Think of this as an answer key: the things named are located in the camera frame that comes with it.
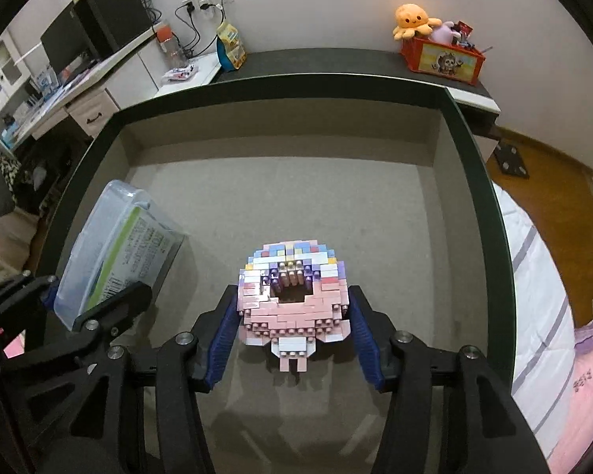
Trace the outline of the pink brick-built figure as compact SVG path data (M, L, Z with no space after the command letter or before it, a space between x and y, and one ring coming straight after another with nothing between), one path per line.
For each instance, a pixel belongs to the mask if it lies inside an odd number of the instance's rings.
M267 348L281 372L303 373L319 344L351 334L345 262L317 240L265 244L240 270L239 340Z

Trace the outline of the clear plastic case green label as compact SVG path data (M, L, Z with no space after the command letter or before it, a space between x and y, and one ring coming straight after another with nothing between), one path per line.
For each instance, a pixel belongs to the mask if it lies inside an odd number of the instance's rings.
M70 252L53 310L72 329L79 317L136 281L161 289L183 230L145 190L109 182Z

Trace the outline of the white striped bed sheet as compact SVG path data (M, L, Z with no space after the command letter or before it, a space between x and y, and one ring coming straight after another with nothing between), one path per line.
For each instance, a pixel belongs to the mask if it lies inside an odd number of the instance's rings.
M574 321L559 270L527 212L493 185L508 238L516 302L512 397L548 458L570 409Z

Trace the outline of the pink blanket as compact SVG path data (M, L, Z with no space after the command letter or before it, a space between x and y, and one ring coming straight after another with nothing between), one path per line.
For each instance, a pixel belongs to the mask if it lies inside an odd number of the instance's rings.
M548 458L552 473L569 473L593 442L593 320L575 331L575 361L565 430Z

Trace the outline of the white glass door cabinet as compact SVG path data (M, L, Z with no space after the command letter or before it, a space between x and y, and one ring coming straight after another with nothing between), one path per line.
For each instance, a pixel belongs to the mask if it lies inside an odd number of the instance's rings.
M0 112L30 79L30 70L22 60L10 33L0 36Z

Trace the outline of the pink storage box black rim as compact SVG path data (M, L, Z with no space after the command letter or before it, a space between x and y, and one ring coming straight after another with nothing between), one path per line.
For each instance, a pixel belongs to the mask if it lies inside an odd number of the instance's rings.
M38 273L64 274L106 185L145 190L183 230L164 283L114 341L143 388L145 468L166 473L156 421L159 348L238 288L263 245L317 240L373 310L429 347L481 350L504 385L515 357L506 230L477 142L446 90L359 74L240 78L116 113L68 182ZM239 328L225 373L196 395L216 472L376 473L391 396L369 384L350 336L281 372ZM432 391L437 472L444 389Z

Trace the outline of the black floor scale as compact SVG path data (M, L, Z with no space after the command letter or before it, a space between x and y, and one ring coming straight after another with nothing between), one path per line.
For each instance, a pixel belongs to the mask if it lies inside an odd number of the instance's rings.
M529 172L525 166L521 153L516 146L510 143L500 141L493 151L498 168L503 175L511 177L528 179Z

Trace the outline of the black computer monitor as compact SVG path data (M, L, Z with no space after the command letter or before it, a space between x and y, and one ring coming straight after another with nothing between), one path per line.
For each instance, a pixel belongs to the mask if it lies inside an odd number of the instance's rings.
M71 2L42 33L42 47L57 74L78 57L100 60L97 46L100 29L91 10L82 1Z

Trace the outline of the white small side table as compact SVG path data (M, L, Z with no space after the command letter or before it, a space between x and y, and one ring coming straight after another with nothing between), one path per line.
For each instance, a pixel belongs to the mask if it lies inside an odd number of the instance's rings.
M161 87L156 97L203 87L211 83L220 71L216 53L191 59L183 68L172 69L161 76Z

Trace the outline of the black computer tower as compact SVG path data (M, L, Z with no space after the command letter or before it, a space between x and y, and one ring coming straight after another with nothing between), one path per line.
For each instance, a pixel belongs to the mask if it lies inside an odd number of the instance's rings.
M101 60L152 26L141 0L78 0L74 14L93 57Z

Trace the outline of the low black white cabinet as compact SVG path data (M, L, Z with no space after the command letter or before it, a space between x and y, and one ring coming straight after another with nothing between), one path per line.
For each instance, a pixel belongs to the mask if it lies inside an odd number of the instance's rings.
M214 80L223 83L240 78L307 73L375 75L443 87L459 106L482 157L488 160L498 145L495 121L500 108L482 83L469 85L432 74L412 72L407 68L405 58L391 51L355 48L262 51L250 54L239 71L220 71Z

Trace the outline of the red toy crate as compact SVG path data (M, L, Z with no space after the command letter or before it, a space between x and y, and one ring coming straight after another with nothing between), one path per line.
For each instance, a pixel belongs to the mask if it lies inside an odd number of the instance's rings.
M474 86L485 57L475 48L444 45L421 38L402 42L400 53L407 68L415 73L431 74Z

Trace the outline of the purple plush toy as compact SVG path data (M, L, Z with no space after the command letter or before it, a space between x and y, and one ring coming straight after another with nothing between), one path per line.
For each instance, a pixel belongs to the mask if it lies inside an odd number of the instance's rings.
M434 27L429 39L437 44L452 46L459 43L462 35L454 29L453 21L444 21L440 26Z

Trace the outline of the orange octopus plush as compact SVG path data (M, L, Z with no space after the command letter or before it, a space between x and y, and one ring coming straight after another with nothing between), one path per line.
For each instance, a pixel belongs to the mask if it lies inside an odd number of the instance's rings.
M392 31L396 41L411 40L415 36L430 36L435 28L442 25L439 18L429 14L417 4L404 3L394 13L396 26Z

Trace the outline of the wall power outlet strip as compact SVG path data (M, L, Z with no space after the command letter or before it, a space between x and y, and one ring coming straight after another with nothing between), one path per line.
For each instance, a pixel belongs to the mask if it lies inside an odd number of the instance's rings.
M193 13L201 16L203 19L213 19L225 10L225 5L234 3L234 0L183 0L182 6L192 6Z

